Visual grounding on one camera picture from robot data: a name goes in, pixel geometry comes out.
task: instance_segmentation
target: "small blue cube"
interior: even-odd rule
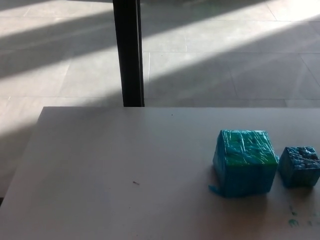
[[[270,191],[278,159],[265,131],[222,130],[217,139],[213,167],[220,195],[226,198]]]
[[[320,160],[311,146],[286,147],[278,170],[287,188],[313,187],[320,177]]]

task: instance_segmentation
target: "table surface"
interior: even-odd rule
[[[0,208],[2,240],[305,240],[320,234],[320,183],[225,199],[221,129],[266,130],[320,151],[320,110],[44,108]]]

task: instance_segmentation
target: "tiled floor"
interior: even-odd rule
[[[320,107],[319,9],[141,0],[146,105]],[[43,106],[121,105],[111,0],[0,1],[0,197]]]

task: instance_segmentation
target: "floor tile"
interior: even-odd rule
[[[162,1],[144,1],[141,3],[141,21],[164,21],[190,23],[191,10],[183,4]]]
[[[188,52],[259,52],[260,30],[252,21],[196,22],[185,27]]]
[[[30,0],[1,0],[0,17],[23,17],[30,8],[28,2]]]
[[[49,29],[55,19],[52,17],[3,17],[0,29],[0,49],[34,50],[44,49],[52,39]]]
[[[310,100],[310,99],[289,99],[285,100],[289,108],[320,108],[320,100]]]
[[[106,97],[102,101],[102,107],[122,108],[124,101],[121,94],[114,94],[113,96]]]
[[[0,116],[5,111],[8,101],[9,101],[9,97],[0,97]]]
[[[57,97],[57,107],[101,107],[104,99],[102,97]]]
[[[317,21],[320,2],[317,0],[269,0],[267,6],[279,21]]]
[[[53,17],[0,17],[1,36],[39,29],[45,31],[54,20]]]
[[[48,30],[46,48],[73,49],[80,53],[117,51],[115,23],[99,17],[57,18]]]
[[[214,0],[190,4],[191,17],[215,20],[273,21],[275,17],[264,1]]]
[[[118,53],[100,51],[72,59],[59,96],[106,98],[120,92]]]
[[[32,5],[27,17],[83,17],[91,12],[92,3],[88,1],[45,1]]]
[[[320,84],[320,54],[300,54],[300,56],[314,78]]]
[[[149,97],[149,84],[150,84],[150,52],[142,53],[142,61],[143,61],[143,85],[144,85],[144,97]]]
[[[309,22],[309,25],[320,35],[320,22],[312,21]]]
[[[286,108],[282,99],[145,99],[146,107],[190,107],[190,108]]]
[[[101,17],[114,20],[114,4],[112,1],[93,1],[90,14],[101,14]]]
[[[0,58],[0,96],[57,96],[70,56],[61,51],[13,50]]]
[[[149,97],[234,99],[237,95],[228,67],[212,55],[152,52]]]
[[[320,53],[320,35],[308,22],[267,21],[257,40],[262,53]]]
[[[144,52],[186,52],[185,31],[175,22],[141,23]]]
[[[234,53],[225,58],[240,99],[320,99],[298,54]]]

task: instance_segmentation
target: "black metal post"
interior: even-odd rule
[[[113,0],[124,107],[144,107],[140,0]]]

